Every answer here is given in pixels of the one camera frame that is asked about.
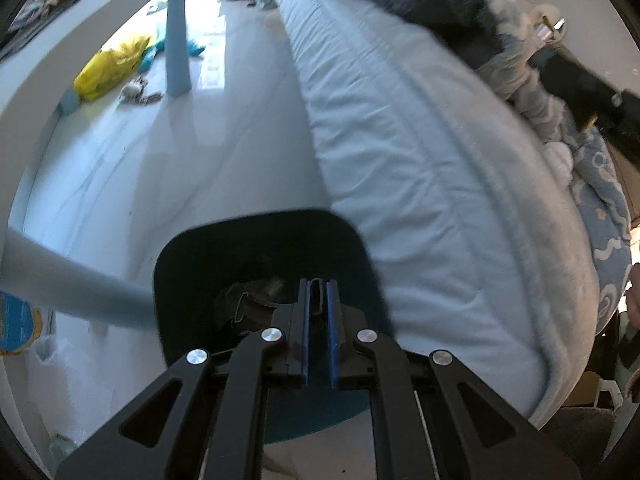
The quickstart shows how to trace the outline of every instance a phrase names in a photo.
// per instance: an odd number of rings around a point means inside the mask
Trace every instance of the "white floor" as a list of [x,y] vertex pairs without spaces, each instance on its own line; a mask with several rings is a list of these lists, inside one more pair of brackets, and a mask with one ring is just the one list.
[[[47,247],[149,286],[159,252],[188,228],[327,205],[277,13],[245,2],[186,5],[190,36],[207,45],[191,61],[193,90],[139,107],[120,104],[115,89],[63,118],[24,222]],[[139,18],[161,21],[163,12]],[[149,92],[164,90],[162,58],[148,78]],[[112,414],[164,369],[156,334],[60,315],[56,325],[113,388]]]

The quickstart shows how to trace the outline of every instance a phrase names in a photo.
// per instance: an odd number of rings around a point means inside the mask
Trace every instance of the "light blue pole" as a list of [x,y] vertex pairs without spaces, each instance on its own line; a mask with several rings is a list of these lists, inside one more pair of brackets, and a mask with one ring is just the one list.
[[0,290],[69,316],[157,329],[150,286],[133,285],[77,264],[11,227],[4,236]]
[[166,8],[166,92],[178,97],[191,90],[184,0],[168,0]]

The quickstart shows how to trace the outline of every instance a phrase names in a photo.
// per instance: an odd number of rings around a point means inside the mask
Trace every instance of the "patterned blanket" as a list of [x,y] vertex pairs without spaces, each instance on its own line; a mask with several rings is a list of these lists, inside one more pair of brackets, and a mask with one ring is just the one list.
[[[257,0],[265,8],[273,0]],[[527,65],[542,46],[514,0],[372,0],[402,19],[430,28],[529,122],[544,143],[562,142],[573,158],[570,189],[591,243],[600,284],[597,331],[622,297],[631,269],[630,217],[612,159],[595,127],[580,132],[560,99]]]

